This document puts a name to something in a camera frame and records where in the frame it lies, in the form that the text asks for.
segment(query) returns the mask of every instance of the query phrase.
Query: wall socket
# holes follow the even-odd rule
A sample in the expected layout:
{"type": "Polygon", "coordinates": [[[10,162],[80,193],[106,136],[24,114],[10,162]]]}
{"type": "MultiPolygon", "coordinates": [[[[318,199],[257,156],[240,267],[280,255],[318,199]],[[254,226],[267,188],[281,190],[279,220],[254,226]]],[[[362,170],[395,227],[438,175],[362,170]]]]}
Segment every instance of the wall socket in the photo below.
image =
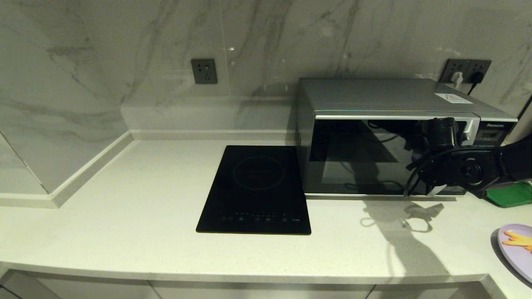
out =
{"type": "Polygon", "coordinates": [[[491,60],[476,59],[448,59],[443,69],[442,76],[439,78],[441,83],[453,83],[451,77],[455,72],[462,72],[463,82],[472,83],[471,76],[476,72],[481,72],[486,76],[486,72],[491,65],[491,60]]]}
{"type": "Polygon", "coordinates": [[[214,59],[192,59],[192,71],[196,84],[217,84],[214,59]]]}

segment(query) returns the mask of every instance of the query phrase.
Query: microwave oven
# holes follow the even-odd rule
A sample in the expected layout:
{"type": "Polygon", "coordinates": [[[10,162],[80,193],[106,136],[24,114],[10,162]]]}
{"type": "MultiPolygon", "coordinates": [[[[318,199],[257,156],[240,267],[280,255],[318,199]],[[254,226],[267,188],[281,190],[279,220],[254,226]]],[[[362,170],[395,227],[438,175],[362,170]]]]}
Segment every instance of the microwave oven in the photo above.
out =
{"type": "MultiPolygon", "coordinates": [[[[453,117],[461,145],[499,146],[517,119],[429,79],[300,79],[295,101],[297,162],[307,198],[403,196],[422,155],[416,124],[453,117]]],[[[455,197],[461,187],[413,197],[455,197]]]]}

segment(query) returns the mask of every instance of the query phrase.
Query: purple plate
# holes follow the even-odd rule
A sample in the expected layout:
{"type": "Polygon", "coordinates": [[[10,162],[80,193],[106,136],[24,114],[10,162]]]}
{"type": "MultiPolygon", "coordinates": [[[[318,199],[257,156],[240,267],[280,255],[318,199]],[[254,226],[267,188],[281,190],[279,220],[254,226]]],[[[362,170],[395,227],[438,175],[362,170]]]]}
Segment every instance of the purple plate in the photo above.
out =
{"type": "Polygon", "coordinates": [[[522,246],[502,244],[502,241],[510,240],[510,236],[504,234],[507,230],[525,237],[532,237],[532,227],[520,224],[507,224],[499,229],[497,238],[499,247],[506,260],[519,274],[532,283],[532,252],[522,246]]]}

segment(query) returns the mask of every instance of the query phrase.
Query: induction cooktop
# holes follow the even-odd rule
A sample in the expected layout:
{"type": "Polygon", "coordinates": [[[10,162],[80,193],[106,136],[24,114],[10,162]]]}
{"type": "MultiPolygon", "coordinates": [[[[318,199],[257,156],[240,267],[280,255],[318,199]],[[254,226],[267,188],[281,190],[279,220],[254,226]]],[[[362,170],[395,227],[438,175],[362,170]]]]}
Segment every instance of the induction cooktop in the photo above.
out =
{"type": "Polygon", "coordinates": [[[309,235],[295,147],[228,145],[196,231],[309,235]]]}

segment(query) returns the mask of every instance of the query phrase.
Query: label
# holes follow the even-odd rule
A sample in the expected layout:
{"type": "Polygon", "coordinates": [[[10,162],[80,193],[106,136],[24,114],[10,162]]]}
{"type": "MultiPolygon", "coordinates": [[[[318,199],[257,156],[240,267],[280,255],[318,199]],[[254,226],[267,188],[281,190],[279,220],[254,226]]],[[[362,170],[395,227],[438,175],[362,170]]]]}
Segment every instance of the label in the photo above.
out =
{"type": "Polygon", "coordinates": [[[435,94],[435,95],[448,101],[451,104],[473,104],[472,102],[456,94],[435,94]]]}

